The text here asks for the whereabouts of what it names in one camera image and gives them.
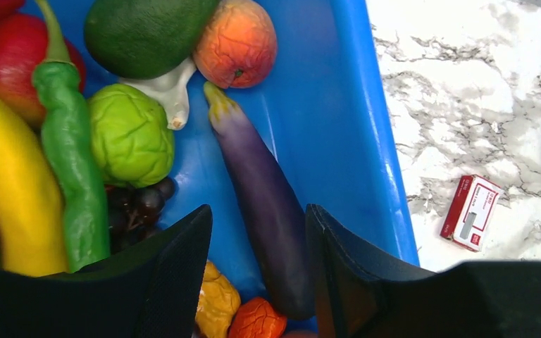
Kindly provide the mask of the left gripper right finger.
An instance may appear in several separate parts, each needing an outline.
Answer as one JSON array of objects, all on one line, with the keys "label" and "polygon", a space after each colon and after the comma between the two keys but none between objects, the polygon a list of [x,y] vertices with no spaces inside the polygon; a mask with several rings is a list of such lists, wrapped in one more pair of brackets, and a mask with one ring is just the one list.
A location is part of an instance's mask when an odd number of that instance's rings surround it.
[{"label": "left gripper right finger", "polygon": [[433,273],[306,209],[320,337],[541,337],[541,261]]}]

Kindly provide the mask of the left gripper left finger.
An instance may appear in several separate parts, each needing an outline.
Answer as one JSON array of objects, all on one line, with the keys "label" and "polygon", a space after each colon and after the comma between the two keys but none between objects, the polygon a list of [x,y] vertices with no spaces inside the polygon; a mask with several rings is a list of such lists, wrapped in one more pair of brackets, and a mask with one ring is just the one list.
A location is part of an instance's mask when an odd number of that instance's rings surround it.
[{"label": "left gripper left finger", "polygon": [[0,337],[190,337],[212,223],[200,206],[73,274],[0,270]]}]

